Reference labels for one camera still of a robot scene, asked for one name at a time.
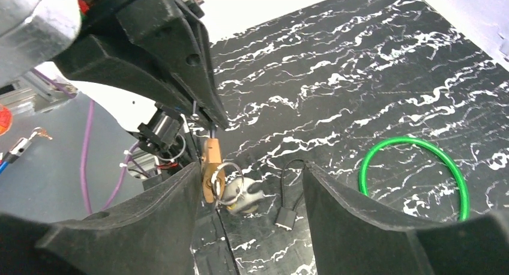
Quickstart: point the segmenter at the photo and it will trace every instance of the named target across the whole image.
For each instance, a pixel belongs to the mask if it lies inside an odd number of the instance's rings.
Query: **blue cable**
[[[8,165],[9,162],[7,161],[3,161],[2,164],[0,164],[0,174],[2,174],[2,172],[5,170],[5,168],[7,168]]]

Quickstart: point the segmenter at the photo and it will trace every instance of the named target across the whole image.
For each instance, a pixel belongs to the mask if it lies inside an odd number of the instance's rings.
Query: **red part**
[[[169,169],[169,168],[173,168],[173,167],[177,167],[178,166],[178,163],[175,162],[175,163],[170,163],[170,164],[165,164],[165,165],[157,165],[156,167],[158,167],[159,169]]]
[[[83,0],[78,0],[78,5],[80,6],[81,13],[86,14],[88,10],[90,10],[90,7],[88,4]]]
[[[13,114],[11,110],[0,105],[0,136],[5,134],[13,125]]]

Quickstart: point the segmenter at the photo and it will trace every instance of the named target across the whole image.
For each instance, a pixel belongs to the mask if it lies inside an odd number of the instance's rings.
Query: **orange object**
[[[212,193],[212,174],[217,169],[217,166],[221,165],[223,159],[221,158],[221,148],[219,146],[218,139],[207,139],[205,141],[205,145],[203,146],[203,164],[202,164],[202,174],[203,174],[203,196],[205,197],[205,202],[213,203],[214,202],[214,194]],[[226,185],[226,175],[224,170],[219,171],[217,175],[217,179],[220,184],[220,193],[219,197],[223,196],[224,187]]]
[[[13,114],[11,110],[0,105],[0,136],[5,134],[13,125]]]

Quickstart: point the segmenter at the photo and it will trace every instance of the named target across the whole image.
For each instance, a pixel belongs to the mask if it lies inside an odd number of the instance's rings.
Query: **white wall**
[[[494,58],[505,69],[509,62],[499,51],[509,39],[509,0],[425,0],[479,48]]]
[[[204,0],[201,5],[211,42],[324,0]]]

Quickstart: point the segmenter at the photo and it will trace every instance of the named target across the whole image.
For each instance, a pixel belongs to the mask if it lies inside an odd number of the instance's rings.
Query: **hole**
[[[100,212],[97,212],[95,214],[92,214],[90,216],[88,216],[87,218],[85,218],[84,220],[95,220],[95,219],[103,219],[103,218],[106,218],[110,216],[110,213],[108,212],[104,212],[104,211],[100,211]]]
[[[200,65],[200,56],[198,54],[191,54],[187,56],[185,62],[191,67],[196,67]]]

